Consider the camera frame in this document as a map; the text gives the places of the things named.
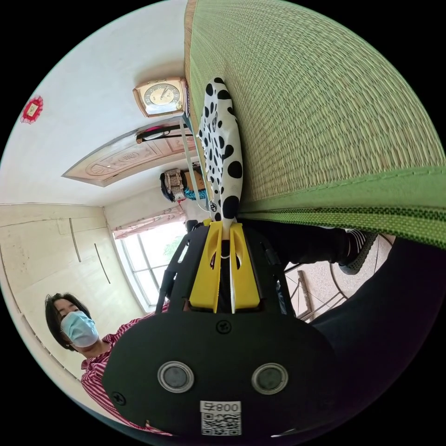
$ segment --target sticker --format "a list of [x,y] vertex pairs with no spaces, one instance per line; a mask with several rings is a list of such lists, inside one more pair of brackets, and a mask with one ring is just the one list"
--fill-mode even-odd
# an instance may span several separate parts
[[203,435],[242,435],[240,401],[200,401]]
[[24,108],[20,117],[21,122],[32,124],[39,117],[43,110],[43,99],[40,96],[31,99]]

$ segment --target black trousers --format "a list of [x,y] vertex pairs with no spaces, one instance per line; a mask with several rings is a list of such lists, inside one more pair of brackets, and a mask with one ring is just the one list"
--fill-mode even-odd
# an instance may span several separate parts
[[[338,262],[346,254],[341,229],[239,222],[269,239],[284,268],[289,262]],[[353,296],[311,322],[333,346],[347,383],[338,422],[322,431],[369,406],[399,377],[431,330],[445,293],[446,250],[397,238],[381,268]],[[305,433],[302,441],[315,436]]]

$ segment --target clock face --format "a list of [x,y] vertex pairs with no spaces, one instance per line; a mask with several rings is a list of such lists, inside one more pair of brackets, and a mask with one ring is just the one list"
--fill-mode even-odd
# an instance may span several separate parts
[[144,94],[147,111],[165,112],[180,110],[181,97],[176,87],[170,84],[158,84],[149,88]]

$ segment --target dalmatian print fabric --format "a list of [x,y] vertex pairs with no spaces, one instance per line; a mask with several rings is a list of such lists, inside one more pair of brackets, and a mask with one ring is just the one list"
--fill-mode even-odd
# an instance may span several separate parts
[[213,221],[222,221],[223,238],[228,240],[242,193],[243,161],[232,99],[221,78],[206,86],[197,138],[204,149],[206,176],[213,189],[210,216]]

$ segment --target red paper decoration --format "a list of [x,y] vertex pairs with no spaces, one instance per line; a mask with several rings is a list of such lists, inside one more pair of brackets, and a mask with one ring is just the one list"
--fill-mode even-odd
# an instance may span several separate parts
[[39,117],[43,110],[43,99],[40,96],[31,99],[23,110],[20,117],[21,122],[32,124]]

